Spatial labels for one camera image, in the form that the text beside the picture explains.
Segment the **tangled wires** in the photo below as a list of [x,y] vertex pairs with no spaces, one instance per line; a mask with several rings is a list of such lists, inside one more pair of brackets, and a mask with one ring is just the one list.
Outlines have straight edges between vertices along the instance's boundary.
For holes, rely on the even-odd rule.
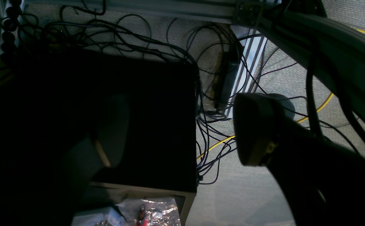
[[[94,18],[85,23],[68,22],[64,20],[63,16],[66,9],[73,10],[76,14],[91,14]],[[238,58],[238,65],[242,62],[247,69],[247,60],[242,54],[243,47],[239,41],[251,37],[258,37],[260,35],[251,35],[237,40],[234,34],[225,27],[215,23],[208,23],[196,28],[188,37],[185,47],[180,47],[170,43],[168,39],[170,28],[177,19],[172,20],[169,24],[165,37],[166,42],[164,42],[152,37],[150,24],[140,15],[128,14],[119,18],[115,23],[111,23],[97,17],[105,14],[105,12],[106,4],[105,1],[103,1],[103,9],[100,13],[88,9],[87,6],[85,6],[85,8],[62,6],[59,9],[60,20],[47,24],[39,24],[39,19],[33,14],[23,14],[22,18],[24,23],[19,25],[17,30],[19,37],[19,46],[16,49],[16,54],[19,56],[17,59],[46,59],[74,49],[94,49],[101,53],[116,50],[123,56],[125,56],[126,53],[136,53],[134,56],[138,55],[142,58],[150,57],[152,60],[161,60],[166,63],[178,62],[191,66],[195,72],[194,76],[196,82],[195,92],[198,103],[196,108],[197,129],[201,132],[203,138],[203,142],[197,141],[196,143],[200,154],[202,154],[202,150],[203,153],[205,153],[197,166],[197,170],[201,177],[205,176],[214,164],[218,163],[219,166],[220,159],[236,150],[236,148],[233,146],[235,143],[234,139],[226,141],[220,153],[214,159],[209,159],[210,157],[208,156],[207,150],[209,149],[211,139],[220,141],[220,136],[228,137],[216,130],[210,124],[216,122],[220,123],[230,119],[221,112],[205,109],[204,107],[204,98],[214,101],[211,95],[208,94],[208,91],[217,75],[221,73],[221,66],[215,71],[211,71],[200,68],[198,62],[205,55],[206,51],[213,47],[220,47],[222,52],[227,50],[235,52]],[[121,21],[129,17],[136,17],[142,20],[148,28],[148,33],[146,33],[146,35],[137,34],[121,26]],[[194,50],[194,40],[198,37],[198,34],[204,30],[217,35],[218,42],[208,45],[195,59],[190,54],[190,50]],[[211,83],[205,89],[202,87],[200,74],[208,74],[209,77],[212,77]],[[248,69],[246,71],[246,76],[252,76],[248,72]]]

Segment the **power strip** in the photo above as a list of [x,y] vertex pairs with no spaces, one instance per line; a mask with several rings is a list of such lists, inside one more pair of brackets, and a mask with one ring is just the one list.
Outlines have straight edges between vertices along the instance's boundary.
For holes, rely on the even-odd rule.
[[0,58],[6,64],[15,60],[15,51],[19,46],[18,29],[22,22],[22,17],[18,14],[23,13],[24,2],[24,0],[6,0],[0,15],[2,18],[10,17],[3,21],[5,30],[1,29],[0,33]]

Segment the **black cable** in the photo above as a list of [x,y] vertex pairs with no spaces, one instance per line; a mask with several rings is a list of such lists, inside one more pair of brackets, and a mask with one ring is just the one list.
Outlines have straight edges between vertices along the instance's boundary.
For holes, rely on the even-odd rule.
[[[341,126],[333,126],[334,128],[342,128],[342,127],[346,127],[346,126],[350,126],[351,124],[350,123],[347,123],[347,124],[344,124],[344,125],[341,125]],[[324,126],[324,125],[320,125],[321,127],[323,128],[327,128],[327,129],[331,129],[331,127],[327,127],[327,126]]]
[[[64,22],[64,16],[63,16],[63,13],[64,13],[64,10],[66,7],[71,7],[71,6],[61,6],[61,8],[59,9],[59,20],[61,22]],[[64,25],[64,30],[65,30],[65,33],[67,34],[67,36],[70,36],[69,34],[69,31],[67,29],[67,27]]]
[[202,154],[201,145],[199,145],[199,142],[197,140],[195,140],[195,141],[199,148],[199,155],[201,155]]
[[148,23],[148,21],[145,18],[143,18],[140,15],[137,15],[137,14],[127,14],[127,15],[122,16],[121,18],[119,18],[118,21],[115,24],[118,25],[121,22],[121,20],[125,19],[126,17],[138,17],[138,18],[142,19],[146,23],[146,25],[148,26],[148,29],[149,29],[149,38],[150,39],[152,38],[152,28],[150,27],[150,24]]
[[[105,44],[105,46],[101,47],[101,49],[104,49],[106,47],[112,47],[112,48],[115,48],[117,50],[122,50],[122,51],[130,51],[130,52],[133,52],[133,51],[139,51],[141,53],[146,53],[146,54],[151,54],[151,55],[157,55],[157,54],[160,54],[160,55],[167,55],[167,56],[171,56],[171,57],[175,57],[175,55],[173,54],[170,54],[170,53],[164,53],[164,52],[161,52],[161,51],[158,51],[157,49],[146,49],[146,47],[142,47],[142,46],[135,46],[135,45],[131,45],[129,44],[128,47],[134,47],[133,50],[125,50],[125,49],[121,49],[119,48],[118,46],[126,46],[126,44],[124,43],[114,43],[114,42],[103,42],[103,43],[93,43],[93,44],[89,44],[89,45],[84,45],[84,47],[87,47],[87,46],[93,46],[93,45],[101,45],[101,44]],[[162,58],[164,61],[166,62],[170,62],[168,59],[165,59],[165,58]]]
[[175,18],[175,19],[173,19],[172,21],[171,21],[171,23],[168,25],[168,27],[167,27],[167,31],[166,31],[166,33],[165,33],[165,40],[166,40],[166,42],[167,42],[167,44],[168,44],[168,47],[170,48],[170,50],[171,50],[171,52],[173,52],[174,54],[175,54],[175,56],[177,56],[177,58],[179,58],[179,59],[183,59],[182,57],[180,57],[180,56],[178,56],[178,54],[177,53],[175,53],[174,52],[174,50],[171,48],[171,45],[170,45],[170,42],[168,41],[168,32],[170,31],[170,27],[171,27],[171,25],[175,22],[177,20],[177,18]]
[[[118,33],[122,33],[122,32],[119,32],[119,31],[116,31],[115,28],[112,28],[110,27],[109,25],[106,25],[106,24],[77,24],[77,23],[66,23],[66,22],[53,22],[53,23],[49,23],[46,25],[45,28],[48,28],[48,27],[51,27],[51,26],[55,26],[55,25],[68,25],[68,26],[73,26],[73,27],[83,27],[83,28],[93,28],[93,27],[102,27],[102,28],[107,28],[107,29],[110,29],[110,30],[114,30],[115,31],[115,34],[116,36],[118,37],[119,40],[122,41],[122,43],[124,43],[127,47],[129,48],[133,48],[134,45],[131,45],[129,43],[127,43]],[[162,45],[162,46],[166,46],[167,44],[166,43],[163,43],[163,42],[160,42],[158,40],[154,40],[154,39],[150,39],[146,36],[143,36],[143,35],[139,35],[139,34],[135,34],[121,26],[116,26],[115,27],[117,28],[121,28],[123,30],[125,30],[125,33],[128,33],[128,34],[131,34],[133,35],[134,37],[137,37],[138,39],[140,40],[143,40],[143,41],[147,41],[147,42],[150,42],[150,43],[153,43],[153,44],[157,44],[157,45]],[[171,45],[172,48],[174,48],[175,50],[177,51],[180,51],[182,53],[184,53],[185,50],[183,50],[182,48],[178,47],[178,46],[174,46],[174,45]],[[137,51],[139,52],[144,52],[144,50],[141,50],[141,49],[136,49]],[[167,59],[165,59],[163,56],[159,55],[159,54],[156,54],[156,53],[149,53],[149,54],[152,54],[154,56],[158,56],[159,58],[161,58],[162,60],[165,60],[166,62],[168,61]],[[188,58],[191,60],[191,62],[195,62],[195,60],[192,58],[192,56],[190,54],[187,53],[187,56]]]
[[[208,125],[207,123],[205,123],[205,125],[206,125],[206,131],[207,131],[207,134],[208,134],[208,140],[207,140],[207,142],[208,142],[208,147],[210,147],[209,125]],[[205,164],[205,163],[206,163],[206,160],[207,160],[207,158],[208,158],[208,156],[209,156],[209,151],[208,151],[208,149],[204,150],[204,152],[206,152],[206,155],[205,155],[205,159],[204,159],[204,161],[203,161],[203,163],[202,163],[202,164]]]
[[318,113],[316,111],[315,99],[313,95],[313,73],[316,67],[316,61],[313,57],[310,58],[308,69],[307,69],[307,77],[306,77],[306,91],[307,91],[307,110],[309,115],[309,126],[310,130],[315,133],[316,137],[319,139],[323,139],[323,133],[320,129]]
[[267,94],[266,91],[264,91],[264,89],[262,89],[261,86],[259,86],[259,83],[255,80],[255,78],[252,76],[252,74],[250,73],[250,70],[248,69],[248,66],[247,64],[241,59],[241,61],[243,62],[244,64],[244,67],[247,69],[249,75],[251,76],[252,80],[254,81],[254,83],[256,83],[256,85],[259,87],[259,89],[264,93],[264,94]]
[[[276,53],[276,52],[277,52],[277,50],[279,50],[279,49],[280,49],[279,47],[275,48],[275,49],[273,50],[273,52],[270,54],[270,56],[267,58],[267,60],[265,61],[265,63],[264,63],[263,65],[261,65],[260,73],[259,73],[259,74],[258,74],[258,76],[257,76],[257,81],[258,81],[258,83],[259,83],[259,81],[260,81],[260,76],[261,76],[261,72],[262,72],[262,70],[264,69],[264,67],[266,66],[267,62],[270,60],[270,58],[274,55],[274,53]],[[252,82],[252,84],[251,84],[251,86],[250,86],[250,88],[249,88],[249,93],[251,93],[251,92],[252,92],[252,89],[254,88],[254,85],[255,85],[255,83],[254,83],[254,82]]]
[[296,65],[296,64],[298,64],[298,63],[293,63],[293,64],[290,64],[290,65],[288,65],[288,66],[285,66],[285,67],[282,67],[282,68],[279,68],[279,69],[276,69],[276,70],[270,71],[270,72],[268,72],[268,73],[274,73],[274,72],[277,72],[277,71],[280,71],[280,70],[283,70],[283,69],[286,69],[286,68],[292,67],[292,66],[294,66],[294,65]]
[[[284,107],[285,109],[287,109],[287,110],[289,110],[289,111],[291,111],[291,112],[293,112],[293,113],[295,113],[295,114],[297,114],[297,115],[300,115],[300,116],[303,116],[303,117],[308,117],[309,118],[309,116],[307,116],[307,115],[304,115],[304,114],[301,114],[301,113],[298,113],[298,112],[296,112],[296,111],[293,111],[293,110],[291,110],[291,109],[288,109],[287,107]],[[325,124],[326,126],[329,126],[331,129],[334,129],[340,136],[342,136],[343,138],[344,138],[344,140],[346,140],[347,141],[347,143],[351,146],[351,148],[352,149],[354,149],[354,151],[358,154],[358,155],[361,155],[360,153],[359,153],[359,151],[358,151],[358,149],[353,145],[353,143],[340,131],[340,130],[338,130],[336,127],[334,127],[334,126],[332,126],[332,125],[330,125],[329,123],[327,123],[327,122],[324,122],[324,121],[322,121],[322,120],[319,120],[319,122],[320,123],[322,123],[322,124]]]
[[[199,60],[201,59],[202,55],[203,55],[203,54],[204,54],[207,50],[209,50],[211,47],[216,46],[216,45],[220,45],[220,46],[221,46],[221,49],[222,49],[222,52],[223,52],[223,51],[224,51],[224,50],[223,50],[223,45],[229,45],[229,43],[219,42],[219,43],[211,44],[210,46],[206,47],[206,48],[205,48],[205,49],[204,49],[204,50],[203,50],[203,51],[199,54],[198,59],[196,60],[196,63],[198,63],[198,62],[199,62]],[[215,72],[215,73],[209,72],[209,71],[204,70],[204,69],[202,69],[202,68],[199,68],[199,70],[203,71],[204,73],[211,74],[211,75],[218,75],[218,74],[220,74],[221,65],[220,65],[220,67],[218,68],[217,72]]]
[[341,109],[343,110],[344,115],[347,117],[347,120],[349,121],[353,129],[358,133],[359,137],[365,143],[365,130],[363,130],[361,125],[358,123],[358,120],[355,118],[353,112],[347,109],[347,107],[344,107],[343,104],[341,104]]
[[203,134],[203,132],[202,132],[201,125],[199,124],[198,120],[196,121],[196,124],[198,125],[198,128],[199,128],[199,130],[201,131],[201,135],[202,135],[202,137],[203,137],[203,142],[204,142],[204,144],[205,144],[205,147],[204,147],[203,151],[205,152],[205,151],[207,150],[206,137],[205,137],[205,135],[204,135],[204,134]]
[[294,97],[290,97],[290,98],[282,99],[282,100],[293,100],[293,99],[298,99],[298,98],[302,98],[308,103],[308,99],[306,96],[294,96]]
[[215,122],[218,122],[218,121],[229,121],[231,119],[216,119],[216,120],[212,120],[212,121],[207,121],[206,123],[207,124],[210,124],[210,123],[215,123]]
[[228,141],[226,141],[225,143],[224,143],[224,145],[223,145],[223,148],[221,148],[221,150],[220,150],[220,152],[217,154],[217,156],[215,157],[215,159],[214,160],[212,160],[211,162],[208,162],[208,163],[206,163],[206,165],[204,165],[204,166],[201,166],[201,167],[199,167],[198,168],[198,172],[199,173],[201,173],[201,172],[203,172],[203,171],[205,171],[205,170],[207,170],[206,171],[206,173],[208,172],[208,169],[209,168],[211,168],[213,165],[214,165],[214,163],[216,163],[218,160],[220,160],[222,157],[222,155],[221,155],[221,153],[224,151],[224,149],[226,149],[227,147],[228,147],[228,151],[226,152],[226,153],[231,153],[231,152],[233,152],[234,150],[236,150],[236,148],[235,149],[232,149],[231,148],[231,145],[232,144],[234,144],[234,143],[236,143],[237,141],[235,141],[235,140],[228,140]]
[[81,7],[74,7],[74,8],[79,10],[79,11],[82,11],[84,13],[89,13],[89,14],[92,14],[92,15],[95,15],[95,16],[103,16],[106,13],[106,0],[103,0],[103,4],[102,4],[103,5],[103,10],[100,13],[89,10],[88,7],[86,6],[86,3],[85,3],[84,0],[82,0],[82,4],[86,9],[83,9]]
[[[187,45],[187,51],[189,51],[190,50],[190,48],[191,48],[191,45],[192,45],[192,43],[194,42],[194,39],[195,39],[195,37],[196,37],[196,35],[199,33],[199,31],[201,31],[202,29],[209,29],[209,30],[212,30],[216,35],[217,35],[217,37],[218,37],[218,39],[219,39],[219,42],[218,42],[218,44],[220,44],[220,46],[221,46],[221,52],[223,53],[224,52],[224,41],[223,41],[223,38],[222,38],[222,36],[217,32],[217,30],[215,30],[214,28],[213,28],[213,25],[212,24],[208,24],[208,25],[204,25],[204,26],[201,26],[201,27],[199,27],[198,29],[196,29],[193,33],[191,33],[191,35],[190,35],[190,37],[192,36],[192,34],[195,34],[193,37],[192,37],[192,40],[191,40],[191,43],[190,43],[190,45],[188,46]],[[211,46],[209,46],[208,48],[206,48],[204,51],[202,51],[202,53],[200,54],[200,56],[198,57],[198,59],[197,59],[197,61],[196,61],[196,63],[198,63],[199,62],[199,59],[200,59],[200,57],[202,56],[202,54],[206,51],[206,50],[208,50]],[[218,71],[217,71],[217,73],[212,73],[212,72],[209,72],[209,71],[207,71],[207,70],[204,70],[204,69],[201,69],[201,68],[199,68],[199,70],[201,70],[201,71],[203,71],[203,72],[205,72],[205,73],[208,73],[208,74],[212,74],[212,75],[217,75],[217,74],[219,74],[218,72],[220,71],[220,69],[221,69],[221,65],[220,65],[220,67],[218,68]]]
[[[225,149],[225,147],[226,147],[226,145],[227,145],[227,143],[224,145],[224,147],[221,149],[221,151],[218,153],[218,155],[217,156],[221,156],[221,153],[223,152],[223,150]],[[227,151],[227,152],[230,152],[231,151],[231,146],[230,145],[228,145],[229,146],[229,150]],[[219,157],[218,158],[218,164],[217,164],[217,174],[216,174],[216,178],[214,179],[214,181],[213,182],[210,182],[210,183],[199,183],[200,185],[211,185],[211,184],[214,184],[216,181],[217,181],[217,179],[218,179],[218,175],[219,175],[219,172],[220,172],[220,160],[221,160],[221,158]],[[208,167],[208,169],[207,169],[207,171],[202,175],[202,176],[205,176],[210,170],[211,170],[211,168],[213,167],[213,165],[214,165],[214,163],[212,163],[211,165],[210,165],[210,167]]]
[[30,16],[30,17],[34,17],[34,19],[36,20],[36,24],[35,25],[39,25],[39,19],[36,15],[30,14],[30,13],[22,13],[20,14],[20,16],[22,17],[22,19],[24,19],[27,23],[30,23],[30,21],[25,17],[25,16]]
[[[204,120],[204,119],[202,119],[201,117],[198,117],[198,119],[199,119],[201,122],[203,122],[204,124],[206,124],[205,120]],[[210,129],[214,130],[214,131],[215,131],[215,133],[216,133],[216,134],[218,134],[218,135],[220,135],[220,136],[230,137],[230,136],[227,136],[227,135],[225,135],[225,134],[221,133],[220,131],[218,131],[218,130],[214,129],[211,125],[207,125],[207,126],[208,126]]]
[[[199,129],[204,133],[204,134],[207,134],[206,133],[206,131],[204,130],[204,129],[202,129],[202,127],[201,126],[199,126]],[[219,131],[214,131],[214,130],[212,130],[212,129],[209,129],[209,131],[210,132],[213,132],[213,133],[215,133],[215,134],[217,134],[217,135],[220,135],[220,136],[222,136],[221,134],[219,134],[220,132]],[[213,139],[215,139],[215,140],[217,140],[217,141],[221,141],[221,139],[218,139],[218,138],[216,138],[216,137],[214,137],[214,136],[212,136],[212,135],[210,135],[210,134],[207,134],[209,137],[211,137],[211,138],[213,138]]]
[[266,45],[267,45],[267,39],[266,39],[266,43],[265,43],[265,45],[263,46],[263,50],[262,50],[262,59],[261,59],[261,63],[260,63],[260,69],[259,69],[259,73],[258,73],[258,75],[256,76],[256,79],[257,79],[257,82],[258,83],[260,83],[260,76],[261,76],[261,74],[262,74],[262,71],[263,71],[263,67],[264,67],[264,65],[266,64],[266,63],[264,63],[264,61],[265,61],[265,52],[266,52]]

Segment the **plastic bag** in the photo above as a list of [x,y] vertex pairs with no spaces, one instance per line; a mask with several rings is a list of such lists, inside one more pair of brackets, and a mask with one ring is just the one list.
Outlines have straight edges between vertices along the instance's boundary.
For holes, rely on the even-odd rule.
[[130,226],[181,226],[173,198],[125,199],[117,206]]

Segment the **electrical cord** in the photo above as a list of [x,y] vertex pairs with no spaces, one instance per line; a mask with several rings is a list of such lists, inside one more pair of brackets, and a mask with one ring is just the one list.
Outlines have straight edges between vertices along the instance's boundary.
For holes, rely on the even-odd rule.
[[[93,21],[97,21],[97,22],[102,22],[104,24],[91,24]],[[109,23],[109,22],[106,22],[106,21],[103,21],[103,20],[91,20],[88,24],[77,24],[77,23],[68,23],[68,22],[53,22],[53,23],[49,23],[45,26],[45,28],[49,28],[49,27],[52,27],[52,26],[56,26],[56,25],[66,25],[66,26],[72,26],[72,27],[82,27],[82,28],[96,28],[96,27],[101,27],[101,28],[106,28],[106,29],[109,29],[109,30],[112,30],[114,31],[114,34],[116,34],[116,36],[118,37],[118,39],[123,43],[125,44],[127,47],[133,49],[134,45],[131,45],[129,43],[127,43],[120,35],[119,33],[127,33],[127,34],[130,34],[136,38],[138,38],[139,40],[143,40],[143,41],[146,41],[146,42],[149,42],[149,43],[152,43],[152,44],[156,44],[156,45],[161,45],[161,46],[166,46],[167,44],[166,43],[162,43],[161,41],[158,41],[158,40],[154,40],[154,39],[151,39],[149,37],[146,37],[146,36],[143,36],[143,35],[139,35],[139,34],[135,34],[129,30],[127,30],[126,28],[123,28],[119,25],[115,25],[115,24],[112,24],[112,23]],[[120,31],[117,31],[116,28],[121,28],[123,30],[125,30],[124,32],[120,32]],[[174,46],[174,45],[171,45],[172,48],[174,48],[174,50],[177,50],[179,52],[182,52],[182,53],[186,53],[185,50],[183,50],[182,48],[178,47],[178,46]],[[141,48],[137,48],[135,49],[136,51],[138,52],[144,52],[145,50],[144,49],[141,49]],[[162,60],[165,60],[165,61],[169,61],[168,59],[164,58],[161,54],[159,53],[155,53],[155,52],[150,52],[148,54],[152,54],[152,55],[155,55],[155,56],[158,56],[159,58],[161,58]],[[191,55],[189,55],[188,53],[186,53],[187,56],[188,56],[188,59],[191,60],[191,63],[195,63],[195,60],[192,58]]]
[[293,64],[290,64],[290,65],[288,65],[288,66],[285,66],[285,67],[282,67],[282,68],[279,68],[279,69],[276,69],[276,70],[270,71],[270,72],[268,72],[268,73],[264,73],[264,74],[260,75],[260,77],[262,77],[262,76],[264,76],[264,75],[267,75],[267,74],[269,74],[269,73],[274,73],[274,72],[277,72],[277,71],[280,71],[280,70],[283,70],[283,69],[286,69],[286,68],[292,67],[292,66],[294,66],[294,65],[296,65],[296,64],[298,64],[298,63],[293,63]]
[[170,31],[170,28],[171,28],[171,25],[175,22],[177,20],[177,18],[174,18],[172,21],[171,21],[171,23],[168,25],[168,27],[167,27],[167,31],[166,31],[166,33],[165,33],[165,40],[166,40],[166,42],[167,42],[167,44],[168,44],[168,46],[169,46],[169,48],[170,48],[170,50],[172,51],[172,53],[174,53],[176,56],[178,56],[178,54],[177,53],[175,53],[174,52],[174,50],[171,48],[171,46],[170,46],[170,42],[169,42],[169,40],[168,40],[168,32]]
[[[333,96],[334,96],[334,94],[330,93],[329,96],[327,97],[327,99],[323,102],[323,104],[320,107],[318,107],[316,112],[319,112],[320,110],[322,110],[329,103],[329,101],[332,99]],[[308,119],[308,117],[303,117],[302,119],[298,120],[297,123],[301,123],[307,119]]]
[[[341,125],[341,126],[333,126],[334,128],[342,128],[342,127],[346,127],[346,126],[349,126],[351,125],[350,123],[347,123],[347,124],[344,124],[344,125]],[[324,125],[320,125],[321,127],[324,127],[326,129],[331,129],[331,127],[327,127],[327,126],[324,126]]]
[[24,19],[28,23],[30,23],[30,21],[25,16],[33,17],[36,20],[35,25],[37,25],[37,26],[39,25],[39,18],[36,15],[30,14],[30,13],[21,13],[20,16],[22,17],[22,19]]
[[[243,62],[243,64],[244,64],[244,67],[247,69],[247,71],[248,71],[248,73],[249,73],[249,69],[248,69],[248,66],[247,66],[247,64],[246,64],[246,62],[244,62],[242,59],[241,59],[241,61]],[[251,76],[251,78],[252,78],[252,80],[254,81],[254,83],[259,87],[259,89],[264,93],[264,94],[267,94],[266,93],[266,91],[264,91],[264,89],[262,89],[262,87],[261,86],[259,86],[259,83],[255,80],[255,78],[252,76],[252,74],[251,73],[249,73],[249,75]]]
[[233,135],[233,136],[231,136],[231,137],[227,137],[226,139],[224,139],[224,140],[221,140],[221,141],[217,142],[215,145],[211,146],[211,147],[209,148],[209,150],[204,151],[204,153],[203,153],[203,154],[201,154],[200,156],[198,156],[198,157],[196,158],[196,160],[199,160],[201,157],[203,157],[203,156],[204,156],[204,154],[205,154],[205,153],[208,153],[209,151],[211,151],[212,149],[214,149],[215,147],[217,147],[219,144],[224,143],[224,142],[225,142],[225,141],[227,141],[227,140],[233,139],[234,137],[235,137],[235,135]]
[[[262,60],[261,60],[261,63],[260,63],[260,68],[259,68],[259,72],[258,72],[258,75],[256,76],[256,79],[257,79],[257,82],[259,83],[260,82],[260,75],[262,74],[262,71],[263,71],[263,67],[264,67],[264,65],[266,65],[266,62],[265,62],[265,52],[266,52],[266,45],[267,45],[267,39],[266,39],[266,43],[265,43],[265,45],[264,45],[264,47],[263,47],[263,50],[262,50]],[[248,89],[248,90],[252,90],[252,87],[254,86],[254,83],[251,83],[251,85],[250,85],[250,88]]]
[[220,160],[221,158],[223,158],[224,156],[228,155],[229,153],[232,153],[233,151],[237,150],[237,148],[234,148],[234,149],[231,149],[230,151],[224,153],[223,155],[221,155],[220,157],[218,158],[215,158],[214,160],[206,163],[206,164],[203,164],[202,167],[206,167],[208,165],[211,165],[211,164],[214,164],[215,162],[217,162],[218,160]]
[[201,185],[211,185],[211,184],[214,184],[216,181],[217,181],[217,179],[218,179],[218,175],[219,175],[219,172],[220,172],[220,160],[221,160],[221,153],[224,151],[224,149],[228,146],[228,148],[229,148],[229,150],[227,151],[227,153],[226,154],[228,154],[228,153],[231,153],[232,151],[234,151],[235,149],[231,149],[231,144],[232,143],[235,143],[235,141],[234,142],[232,142],[232,143],[229,143],[231,140],[229,140],[227,143],[225,143],[224,144],[224,146],[223,146],[223,148],[221,149],[221,151],[218,153],[218,155],[217,155],[217,157],[216,157],[216,159],[215,160],[213,160],[210,164],[207,164],[207,166],[205,166],[204,168],[202,168],[201,170],[199,170],[198,172],[199,173],[201,173],[201,172],[203,172],[203,171],[205,171],[206,170],[206,172],[205,173],[203,173],[201,176],[203,177],[203,176],[205,176],[210,170],[211,170],[211,168],[214,166],[214,163],[216,162],[216,161],[218,161],[218,165],[217,165],[217,174],[216,174],[216,178],[214,179],[214,181],[213,182],[211,182],[211,183],[199,183],[199,184],[201,184]]
[[199,154],[202,154],[201,145],[199,145],[199,142],[197,140],[195,140],[195,141],[196,141],[196,144],[198,145]]
[[[150,27],[150,24],[148,23],[148,21],[145,19],[145,18],[143,18],[142,16],[140,16],[140,15],[137,15],[137,14],[127,14],[127,15],[125,15],[125,16],[122,16],[121,18],[119,18],[118,19],[118,21],[115,23],[116,25],[118,25],[120,22],[121,22],[121,20],[123,20],[123,19],[125,19],[126,17],[138,17],[138,18],[140,18],[140,19],[142,19],[144,22],[145,22],[145,24],[147,25],[147,27],[148,27],[148,29],[149,29],[149,38],[151,39],[152,38],[152,28]],[[146,45],[146,49],[148,49],[149,48],[149,45],[150,45],[150,43],[148,43],[147,45]],[[143,53],[142,54],[142,60],[145,58],[145,53]]]
[[[307,115],[304,115],[304,114],[301,114],[301,113],[298,113],[296,111],[293,111],[291,109],[288,109],[286,107],[284,107],[285,109],[297,114],[297,115],[300,115],[300,116],[303,116],[303,117],[308,117]],[[351,148],[354,150],[355,153],[357,153],[359,156],[361,155],[358,151],[358,149],[353,145],[353,143],[340,131],[338,130],[336,127],[330,125],[329,123],[327,122],[324,122],[322,120],[319,120],[320,123],[322,124],[325,124],[326,126],[330,127],[331,129],[335,130],[340,136],[342,136],[344,138],[344,140],[346,140],[346,142],[351,146]]]
[[205,137],[205,135],[204,135],[204,133],[203,133],[203,131],[202,131],[202,129],[201,129],[201,125],[199,124],[199,121],[197,120],[196,121],[196,124],[198,125],[198,128],[200,129],[200,131],[201,131],[201,135],[202,135],[202,137],[203,137],[203,142],[204,142],[204,144],[205,144],[205,147],[204,147],[204,150],[207,150],[207,142],[206,142],[206,137]]
[[311,57],[309,60],[309,65],[307,69],[307,77],[306,77],[306,91],[307,91],[307,111],[309,115],[309,126],[310,130],[315,133],[316,137],[319,139],[323,139],[323,133],[320,129],[318,113],[315,106],[315,99],[313,94],[313,73],[316,67],[316,60]]
[[298,98],[302,98],[308,103],[308,99],[306,96],[294,96],[294,97],[287,98],[287,100],[293,100],[293,99],[298,99]]
[[83,8],[81,8],[81,7],[73,7],[73,8],[74,8],[74,9],[77,9],[77,10],[79,10],[79,11],[82,11],[82,12],[84,12],[84,13],[92,14],[92,15],[94,15],[94,16],[103,16],[103,15],[106,13],[106,0],[103,0],[103,3],[102,3],[102,5],[103,5],[103,10],[102,10],[100,13],[97,13],[97,12],[95,12],[95,11],[89,10],[89,9],[88,9],[88,6],[87,6],[87,5],[86,5],[86,3],[85,3],[85,0],[82,0],[82,4],[83,4],[83,6],[84,6],[86,9],[83,9]]

